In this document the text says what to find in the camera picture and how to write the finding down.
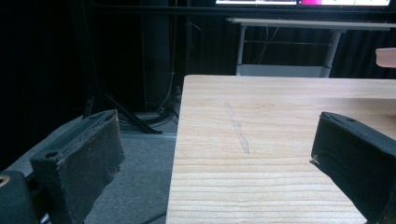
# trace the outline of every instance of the white desk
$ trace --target white desk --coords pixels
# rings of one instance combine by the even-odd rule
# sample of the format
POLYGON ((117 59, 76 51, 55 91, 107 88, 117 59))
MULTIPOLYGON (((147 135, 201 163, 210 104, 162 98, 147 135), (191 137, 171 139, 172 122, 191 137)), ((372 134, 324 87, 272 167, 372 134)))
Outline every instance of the white desk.
MULTIPOLYGON (((239 19, 230 18, 227 21, 241 24, 240 42, 238 50, 238 59, 236 65, 236 75, 241 76, 243 66, 242 57, 245 45, 245 31, 249 26, 267 26, 267 27, 288 27, 288 28, 310 28, 310 29, 329 29, 332 30, 332 42, 329 48, 325 63, 322 67, 313 67, 309 70, 301 66, 283 66, 280 75, 296 72, 295 69, 302 70, 300 74, 315 74, 319 73, 319 77, 329 77, 332 71, 332 61, 335 52, 337 51, 338 42, 342 33, 346 30, 367 30, 367 31, 388 31, 390 28, 396 28, 394 23, 369 23, 369 22, 340 22, 340 21, 285 21, 285 20, 260 20, 260 19, 239 19)), ((258 71, 260 68, 257 65, 249 67, 252 71, 258 71)))

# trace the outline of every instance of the screw hole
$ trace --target screw hole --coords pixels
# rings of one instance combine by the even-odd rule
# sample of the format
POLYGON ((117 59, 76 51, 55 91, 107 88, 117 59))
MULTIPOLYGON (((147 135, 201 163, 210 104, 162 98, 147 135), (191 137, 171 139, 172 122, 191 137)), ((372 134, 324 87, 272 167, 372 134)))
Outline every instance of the screw hole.
POLYGON ((9 176, 8 175, 0 175, 0 188, 6 185, 9 181, 9 176))
POLYGON ((52 157, 56 157, 57 155, 58 155, 58 152, 50 152, 50 153, 47 153, 46 158, 49 159, 52 157))

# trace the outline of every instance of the desk leg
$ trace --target desk leg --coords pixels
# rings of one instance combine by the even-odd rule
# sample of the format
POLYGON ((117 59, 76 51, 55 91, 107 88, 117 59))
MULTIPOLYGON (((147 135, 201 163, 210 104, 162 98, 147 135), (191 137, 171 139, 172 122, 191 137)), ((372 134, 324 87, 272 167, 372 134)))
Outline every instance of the desk leg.
POLYGON ((341 34, 345 32, 345 30, 332 30, 332 45, 329 48, 329 51, 327 51, 326 61, 321 69, 320 77, 330 76, 330 72, 332 71, 332 61, 334 60, 334 55, 337 51, 338 41, 340 41, 341 34))
POLYGON ((245 31, 247 27, 245 25, 241 26, 241 36, 239 38, 239 49, 238 49, 238 61, 236 63, 236 76, 241 76, 242 68, 242 57, 244 55, 244 45, 245 45, 245 31))

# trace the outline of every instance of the black curtain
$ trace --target black curtain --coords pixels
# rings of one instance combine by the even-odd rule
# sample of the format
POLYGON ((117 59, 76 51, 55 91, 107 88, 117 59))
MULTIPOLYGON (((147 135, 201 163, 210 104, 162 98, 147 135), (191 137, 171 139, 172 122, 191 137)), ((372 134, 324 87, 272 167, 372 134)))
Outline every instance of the black curtain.
POLYGON ((2 1, 0 170, 83 112, 86 92, 68 5, 2 1))
MULTIPOLYGON (((215 1, 188 1, 190 7, 215 7, 215 1)), ((187 17, 186 74, 233 75, 239 45, 238 24, 226 17, 187 17)), ((248 27, 246 40, 309 44, 246 43, 243 63, 322 66, 332 32, 320 29, 248 27)), ((396 78, 396 69, 375 63, 375 50, 396 47, 396 30, 347 31, 342 34, 332 64, 331 77, 396 78)))

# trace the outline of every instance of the pencil mark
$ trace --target pencil mark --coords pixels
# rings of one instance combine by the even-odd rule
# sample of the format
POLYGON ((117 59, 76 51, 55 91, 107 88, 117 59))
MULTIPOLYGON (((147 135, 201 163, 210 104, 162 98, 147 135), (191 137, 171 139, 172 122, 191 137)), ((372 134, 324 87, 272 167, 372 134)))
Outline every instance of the pencil mark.
POLYGON ((239 138, 242 149, 244 149, 245 153, 249 154, 248 140, 242 134, 241 123, 238 122, 235 113, 233 112, 233 107, 230 105, 230 103, 226 102, 225 108, 227 109, 228 116, 230 116, 231 122, 233 123, 233 127, 235 128, 235 132, 239 138))

